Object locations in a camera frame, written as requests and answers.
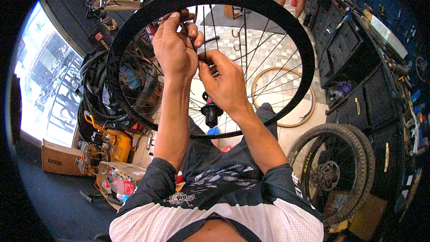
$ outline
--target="window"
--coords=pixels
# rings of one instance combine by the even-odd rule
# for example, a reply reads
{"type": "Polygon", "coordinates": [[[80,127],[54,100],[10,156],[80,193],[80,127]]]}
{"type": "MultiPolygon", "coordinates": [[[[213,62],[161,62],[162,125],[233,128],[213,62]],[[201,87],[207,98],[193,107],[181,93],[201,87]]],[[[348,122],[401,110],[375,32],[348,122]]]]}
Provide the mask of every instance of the window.
{"type": "Polygon", "coordinates": [[[15,67],[21,79],[22,131],[72,146],[80,102],[74,91],[81,63],[37,3],[24,25],[15,67]]]}

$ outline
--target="shorts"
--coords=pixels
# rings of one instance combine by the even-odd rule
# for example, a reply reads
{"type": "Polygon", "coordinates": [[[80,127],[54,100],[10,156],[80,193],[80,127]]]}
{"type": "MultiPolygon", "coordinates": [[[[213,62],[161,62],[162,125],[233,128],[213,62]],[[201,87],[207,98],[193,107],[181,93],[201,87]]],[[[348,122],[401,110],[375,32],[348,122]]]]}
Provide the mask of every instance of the shorts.
{"type": "MultiPolygon", "coordinates": [[[[263,103],[255,113],[261,121],[267,121],[275,115],[275,112],[269,103],[263,103]]],[[[266,126],[266,128],[271,132],[276,140],[278,140],[277,122],[275,121],[271,125],[266,126]]],[[[200,127],[198,127],[191,118],[190,133],[204,134],[200,127]]],[[[190,179],[193,180],[196,175],[204,172],[209,165],[220,164],[223,162],[243,164],[253,168],[254,170],[260,169],[252,158],[244,137],[237,145],[226,153],[221,152],[217,147],[215,147],[211,140],[191,139],[184,163],[181,167],[182,175],[187,184],[191,184],[194,181],[191,181],[190,179]]]]}

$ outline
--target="hand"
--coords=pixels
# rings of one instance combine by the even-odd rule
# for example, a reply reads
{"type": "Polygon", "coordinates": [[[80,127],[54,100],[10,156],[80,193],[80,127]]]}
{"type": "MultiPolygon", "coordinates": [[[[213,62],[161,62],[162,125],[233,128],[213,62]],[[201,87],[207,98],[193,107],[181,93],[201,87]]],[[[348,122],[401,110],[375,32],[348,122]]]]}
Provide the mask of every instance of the hand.
{"type": "MultiPolygon", "coordinates": [[[[199,54],[200,60],[205,60],[205,54],[199,54]]],[[[205,86],[206,93],[214,103],[237,123],[250,112],[254,113],[251,103],[246,96],[245,78],[243,69],[219,50],[206,52],[206,61],[209,65],[216,65],[216,69],[200,61],[199,77],[205,86]]]]}
{"type": "Polygon", "coordinates": [[[187,23],[187,30],[182,28],[178,33],[180,20],[193,19],[195,14],[188,13],[187,9],[173,12],[164,16],[152,41],[155,56],[160,63],[165,78],[189,79],[196,74],[198,57],[194,46],[199,48],[204,42],[204,36],[198,32],[193,23],[187,23]]]}

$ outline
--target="black rim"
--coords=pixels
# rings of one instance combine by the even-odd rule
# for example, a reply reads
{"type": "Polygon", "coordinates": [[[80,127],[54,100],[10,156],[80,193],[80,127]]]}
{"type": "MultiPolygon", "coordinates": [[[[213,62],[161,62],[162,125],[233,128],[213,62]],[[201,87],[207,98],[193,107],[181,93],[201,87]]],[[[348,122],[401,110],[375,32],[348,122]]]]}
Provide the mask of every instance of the black rim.
{"type": "MultiPolygon", "coordinates": [[[[315,58],[309,37],[301,24],[293,17],[292,14],[273,0],[199,0],[198,2],[196,0],[153,0],[146,4],[133,14],[132,17],[121,27],[112,42],[107,58],[107,69],[110,75],[108,86],[112,95],[118,98],[117,100],[121,107],[137,121],[142,122],[155,131],[158,130],[157,124],[154,124],[140,116],[122,97],[118,78],[118,69],[121,58],[126,50],[127,44],[143,27],[145,27],[145,25],[150,24],[166,13],[205,4],[234,5],[254,11],[272,20],[290,36],[297,47],[297,51],[299,52],[302,61],[302,78],[300,86],[297,88],[297,92],[289,103],[275,116],[264,122],[264,125],[270,125],[288,114],[303,99],[310,87],[315,71],[315,58]]],[[[191,137],[199,139],[214,139],[234,137],[241,134],[241,131],[235,131],[218,135],[191,135],[191,137]]]]}

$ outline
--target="mountain bike tire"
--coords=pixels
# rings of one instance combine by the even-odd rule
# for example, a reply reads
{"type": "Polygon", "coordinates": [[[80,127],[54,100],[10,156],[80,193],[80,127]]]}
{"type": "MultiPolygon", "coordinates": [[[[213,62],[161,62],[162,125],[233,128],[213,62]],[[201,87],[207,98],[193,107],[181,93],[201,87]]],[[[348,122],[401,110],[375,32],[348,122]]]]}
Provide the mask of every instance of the mountain bike tire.
{"type": "MultiPolygon", "coordinates": [[[[273,0],[153,0],[134,13],[128,19],[116,34],[109,50],[107,59],[108,69],[108,86],[113,96],[121,107],[132,116],[135,120],[147,125],[157,131],[158,125],[140,116],[132,107],[130,107],[122,96],[120,81],[118,77],[121,58],[126,50],[126,46],[145,25],[159,19],[166,13],[177,11],[191,6],[206,4],[235,5],[254,12],[257,12],[266,18],[272,20],[291,37],[295,43],[302,61],[302,78],[296,94],[291,101],[275,116],[264,122],[264,125],[270,125],[275,121],[288,114],[303,99],[314,77],[315,57],[314,50],[310,43],[306,31],[303,29],[298,20],[293,17],[285,8],[273,0]]],[[[191,135],[196,139],[218,139],[242,135],[241,131],[222,133],[218,135],[191,135]]]]}
{"type": "Polygon", "coordinates": [[[375,155],[373,152],[372,144],[370,143],[366,135],[362,131],[360,131],[360,129],[358,129],[353,125],[345,125],[345,126],[348,127],[357,136],[358,140],[360,140],[360,143],[364,148],[364,154],[366,155],[366,168],[367,168],[366,182],[364,184],[363,193],[361,194],[356,206],[350,213],[350,216],[352,216],[366,201],[367,197],[370,194],[370,190],[372,189],[374,175],[375,175],[375,155]]]}
{"type": "MultiPolygon", "coordinates": [[[[290,153],[287,156],[287,160],[290,166],[293,166],[294,161],[301,151],[301,149],[312,139],[317,138],[315,142],[312,144],[309,149],[305,159],[307,163],[311,163],[314,160],[316,151],[320,148],[320,146],[326,141],[324,138],[321,138],[320,135],[324,133],[331,133],[341,137],[344,141],[348,143],[348,145],[352,148],[353,157],[355,159],[355,183],[353,188],[350,191],[348,196],[348,200],[343,204],[343,206],[336,211],[335,213],[322,218],[322,223],[326,226],[341,223],[345,219],[349,218],[352,215],[352,212],[355,212],[355,208],[363,194],[363,190],[367,181],[367,164],[366,164],[366,154],[365,149],[361,145],[360,140],[357,136],[344,125],[334,124],[334,123],[326,123],[323,125],[318,125],[307,132],[305,132],[301,137],[299,137],[296,142],[293,144],[290,153]]],[[[302,174],[300,176],[300,183],[304,190],[304,194],[310,201],[309,195],[309,173],[305,171],[305,163],[302,168],[302,174]]]]}

